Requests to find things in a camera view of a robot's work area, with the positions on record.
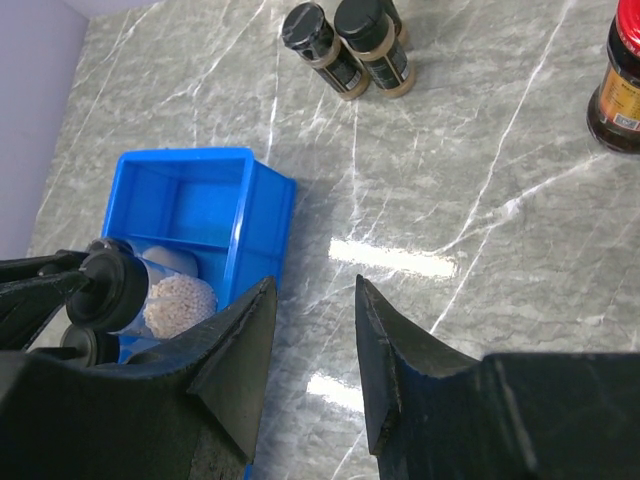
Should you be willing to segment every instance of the dark glass jar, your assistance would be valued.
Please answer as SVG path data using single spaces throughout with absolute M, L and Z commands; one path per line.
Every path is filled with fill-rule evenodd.
M 640 153 L 640 2 L 620 0 L 609 31 L 609 66 L 587 111 L 593 136 L 617 152 Z

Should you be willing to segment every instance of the blue bin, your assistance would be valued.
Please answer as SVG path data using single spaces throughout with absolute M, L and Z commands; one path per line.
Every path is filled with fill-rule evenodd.
M 280 285 L 295 192 L 248 148 L 129 152 L 102 235 L 192 252 L 221 310 L 266 276 Z

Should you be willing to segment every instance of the lavender wall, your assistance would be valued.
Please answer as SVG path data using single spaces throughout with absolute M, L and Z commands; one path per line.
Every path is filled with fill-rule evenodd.
M 0 0 L 0 259 L 27 252 L 87 23 L 62 0 Z
M 156 3 L 157 0 L 64 0 L 87 18 L 116 13 L 127 8 Z

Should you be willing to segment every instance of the marble countertop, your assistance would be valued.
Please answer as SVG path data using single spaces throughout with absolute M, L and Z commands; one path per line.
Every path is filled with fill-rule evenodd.
M 417 84 L 352 103 L 282 45 L 292 1 L 94 19 L 31 252 L 99 235 L 124 151 L 252 148 L 299 184 L 254 478 L 377 478 L 357 273 L 476 357 L 638 349 L 640 163 L 585 125 L 616 3 L 398 0 Z

